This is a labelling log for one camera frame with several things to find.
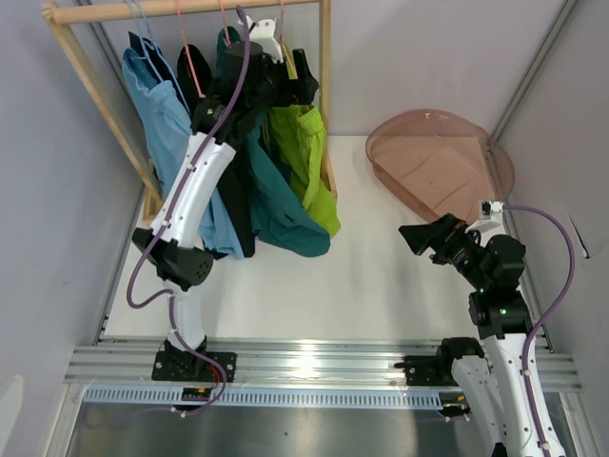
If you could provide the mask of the pink hanger of green shorts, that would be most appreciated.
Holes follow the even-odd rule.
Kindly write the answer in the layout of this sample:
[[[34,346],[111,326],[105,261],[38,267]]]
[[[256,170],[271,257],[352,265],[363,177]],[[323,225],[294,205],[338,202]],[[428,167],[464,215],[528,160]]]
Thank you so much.
[[[282,49],[282,54],[286,63],[288,78],[290,80],[296,80],[298,78],[298,72],[295,67],[294,59],[292,52],[285,40],[285,1],[280,0],[280,8],[281,8],[281,31],[280,31],[280,46]]]

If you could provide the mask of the lime green shorts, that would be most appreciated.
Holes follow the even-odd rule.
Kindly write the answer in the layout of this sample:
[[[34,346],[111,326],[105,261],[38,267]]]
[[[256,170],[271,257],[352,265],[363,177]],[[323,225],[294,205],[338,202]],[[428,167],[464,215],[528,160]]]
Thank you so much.
[[[333,238],[341,223],[335,198],[322,179],[326,140],[322,115],[313,105],[271,108],[266,121],[281,160],[291,167],[290,186],[301,206]]]

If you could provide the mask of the pink hanger of teal shorts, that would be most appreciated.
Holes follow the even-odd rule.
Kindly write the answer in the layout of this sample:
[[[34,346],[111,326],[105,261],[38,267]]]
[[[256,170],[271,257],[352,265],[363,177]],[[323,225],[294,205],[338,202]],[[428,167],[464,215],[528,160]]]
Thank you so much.
[[[227,19],[227,14],[226,14],[225,1],[219,0],[218,4],[219,4],[220,12],[221,12],[222,18],[223,18],[224,41],[225,41],[226,46],[228,47],[231,44],[231,38],[230,38],[229,24],[228,24],[228,19]]]

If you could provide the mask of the teal shorts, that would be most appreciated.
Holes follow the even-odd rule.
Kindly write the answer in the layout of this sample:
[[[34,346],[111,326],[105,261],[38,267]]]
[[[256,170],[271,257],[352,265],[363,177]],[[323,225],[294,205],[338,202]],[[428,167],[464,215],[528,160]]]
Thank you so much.
[[[326,254],[331,238],[305,212],[290,186],[291,167],[270,138],[267,110],[254,118],[237,150],[244,157],[246,192],[254,238],[303,257]]]

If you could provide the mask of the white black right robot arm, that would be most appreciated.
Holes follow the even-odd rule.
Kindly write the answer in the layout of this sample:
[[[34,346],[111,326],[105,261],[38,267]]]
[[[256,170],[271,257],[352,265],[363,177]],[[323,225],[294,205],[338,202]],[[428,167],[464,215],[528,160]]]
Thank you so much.
[[[500,233],[488,242],[478,229],[447,213],[399,233],[410,250],[432,252],[433,264],[453,267],[472,286],[470,318],[478,337],[442,339],[422,368],[456,384],[474,413],[490,456],[562,456],[534,352],[536,332],[519,289],[525,246]]]

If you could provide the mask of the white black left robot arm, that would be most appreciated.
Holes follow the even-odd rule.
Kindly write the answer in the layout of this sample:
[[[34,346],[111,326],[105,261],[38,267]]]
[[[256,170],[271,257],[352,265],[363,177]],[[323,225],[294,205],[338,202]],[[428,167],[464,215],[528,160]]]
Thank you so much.
[[[237,150],[269,108],[313,101],[320,85],[305,51],[291,52],[297,72],[274,60],[258,42],[228,46],[220,76],[194,112],[185,159],[150,228],[138,228],[132,240],[143,261],[150,262],[168,299],[170,332],[160,351],[163,368],[188,381],[199,379],[214,359],[206,354],[206,332],[200,316],[201,284],[213,256],[198,248],[199,226],[213,191]]]

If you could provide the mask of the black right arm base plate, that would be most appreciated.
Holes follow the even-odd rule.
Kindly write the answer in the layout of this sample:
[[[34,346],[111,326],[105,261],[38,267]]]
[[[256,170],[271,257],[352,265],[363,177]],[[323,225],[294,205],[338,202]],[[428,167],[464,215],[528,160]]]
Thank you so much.
[[[410,387],[456,387],[448,364],[439,356],[405,356],[394,368]]]

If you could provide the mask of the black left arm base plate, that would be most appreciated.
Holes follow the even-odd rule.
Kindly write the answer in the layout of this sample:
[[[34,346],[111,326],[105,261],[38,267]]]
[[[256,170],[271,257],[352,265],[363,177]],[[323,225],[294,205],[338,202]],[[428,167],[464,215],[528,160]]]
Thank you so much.
[[[206,341],[196,348],[196,351],[218,364],[225,371],[226,380],[229,383],[233,382],[237,367],[235,352],[206,351]],[[222,375],[210,362],[196,357],[189,351],[180,350],[165,340],[156,353],[151,379],[168,382],[220,383]]]

